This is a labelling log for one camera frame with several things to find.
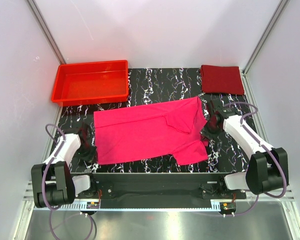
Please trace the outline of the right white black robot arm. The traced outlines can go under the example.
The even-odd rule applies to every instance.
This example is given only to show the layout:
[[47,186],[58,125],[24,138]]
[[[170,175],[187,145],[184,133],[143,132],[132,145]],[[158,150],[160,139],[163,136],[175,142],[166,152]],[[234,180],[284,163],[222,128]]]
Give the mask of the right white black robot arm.
[[282,198],[289,185],[287,152],[262,139],[246,122],[251,113],[241,115],[235,105],[235,102],[223,104],[221,100],[211,100],[206,104],[209,119],[201,130],[201,134],[209,140],[215,140],[225,132],[249,158],[245,172],[227,174],[217,185],[218,195],[226,199],[235,190],[249,190],[254,195]]

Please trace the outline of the bright pink t-shirt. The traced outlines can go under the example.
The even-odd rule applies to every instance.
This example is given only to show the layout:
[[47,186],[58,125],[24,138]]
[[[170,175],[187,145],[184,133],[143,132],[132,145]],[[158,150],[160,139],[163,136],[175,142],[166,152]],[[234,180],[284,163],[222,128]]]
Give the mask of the bright pink t-shirt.
[[94,112],[99,165],[172,155],[178,165],[208,159],[199,97]]

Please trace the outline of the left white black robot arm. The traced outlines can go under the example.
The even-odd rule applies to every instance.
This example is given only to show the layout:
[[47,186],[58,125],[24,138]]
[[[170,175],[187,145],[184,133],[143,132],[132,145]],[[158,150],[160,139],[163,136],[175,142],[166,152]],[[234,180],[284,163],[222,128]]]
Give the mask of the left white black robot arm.
[[70,172],[73,160],[87,163],[97,160],[97,148],[89,144],[91,127],[83,123],[79,128],[63,132],[57,125],[48,123],[45,131],[54,141],[55,148],[45,161],[31,168],[34,205],[54,211],[72,204],[80,194],[93,198],[98,193],[93,175],[71,175]]

